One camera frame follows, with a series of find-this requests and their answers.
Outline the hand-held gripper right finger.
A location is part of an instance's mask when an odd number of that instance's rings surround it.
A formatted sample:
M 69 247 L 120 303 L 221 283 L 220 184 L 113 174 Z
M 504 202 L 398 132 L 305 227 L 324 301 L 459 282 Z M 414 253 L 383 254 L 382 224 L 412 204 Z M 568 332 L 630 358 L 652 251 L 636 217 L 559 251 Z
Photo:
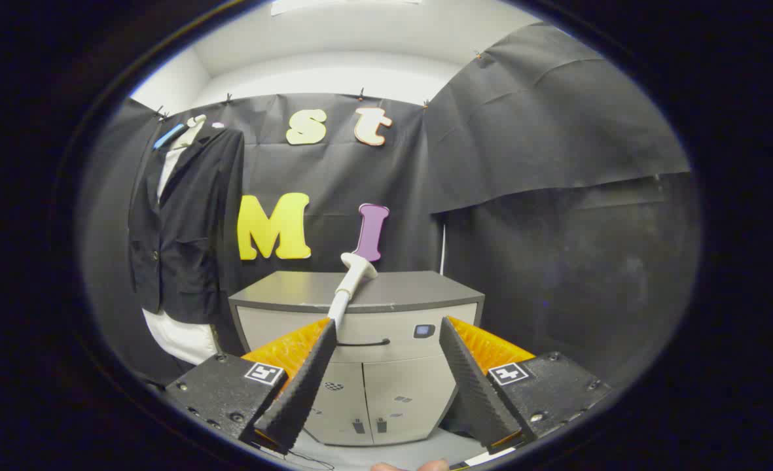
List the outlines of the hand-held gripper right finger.
M 534 355 L 453 316 L 441 320 L 439 343 L 474 438 L 490 454 L 563 429 L 613 390 L 568 355 Z

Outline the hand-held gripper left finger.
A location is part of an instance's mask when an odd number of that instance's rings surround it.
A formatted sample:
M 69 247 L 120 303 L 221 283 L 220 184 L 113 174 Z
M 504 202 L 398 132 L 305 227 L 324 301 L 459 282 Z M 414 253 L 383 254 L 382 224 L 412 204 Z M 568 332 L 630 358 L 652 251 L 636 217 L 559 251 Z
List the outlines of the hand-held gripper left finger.
M 213 431 L 287 454 L 336 345 L 334 320 L 322 318 L 247 355 L 213 355 L 167 385 L 165 396 Z

